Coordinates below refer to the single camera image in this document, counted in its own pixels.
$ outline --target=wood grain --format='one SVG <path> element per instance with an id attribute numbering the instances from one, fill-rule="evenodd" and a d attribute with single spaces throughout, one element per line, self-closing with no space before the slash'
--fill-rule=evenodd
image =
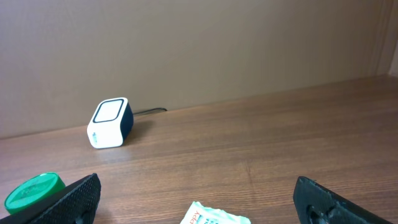
<path id="1" fill-rule="evenodd" d="M 95 223 L 180 223 L 193 201 L 253 223 L 298 223 L 304 175 L 398 222 L 398 78 L 373 77 L 136 117 L 123 147 L 86 127 L 0 141 L 0 201 L 42 172 L 96 172 Z M 0 208 L 0 216 L 7 212 Z"/>

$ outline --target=small white box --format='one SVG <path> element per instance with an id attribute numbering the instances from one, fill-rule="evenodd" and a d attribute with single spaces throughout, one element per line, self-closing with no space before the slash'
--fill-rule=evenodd
<path id="1" fill-rule="evenodd" d="M 88 124 L 87 135 L 97 149 L 118 147 L 130 133 L 134 118 L 127 98 L 102 101 Z"/>

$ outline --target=wall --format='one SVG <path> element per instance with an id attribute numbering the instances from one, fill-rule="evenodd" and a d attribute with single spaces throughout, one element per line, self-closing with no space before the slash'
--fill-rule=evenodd
<path id="1" fill-rule="evenodd" d="M 386 2 L 0 1 L 0 138 L 375 75 Z"/>

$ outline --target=snack package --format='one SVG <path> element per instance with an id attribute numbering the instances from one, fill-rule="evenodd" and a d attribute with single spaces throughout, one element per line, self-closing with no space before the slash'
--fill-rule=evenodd
<path id="1" fill-rule="evenodd" d="M 220 209 L 206 208 L 193 202 L 181 224 L 250 224 L 246 217 L 228 214 Z"/>

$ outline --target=brown wooden surface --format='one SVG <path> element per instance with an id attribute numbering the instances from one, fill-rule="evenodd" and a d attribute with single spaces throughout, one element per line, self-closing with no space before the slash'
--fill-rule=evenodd
<path id="1" fill-rule="evenodd" d="M 366 78 L 137 116 L 113 149 L 92 148 L 85 126 L 2 140 L 0 201 L 42 172 L 66 184 L 96 172 L 95 223 L 180 223 L 192 201 L 298 223 L 305 175 L 398 222 L 397 146 L 398 79 Z"/>

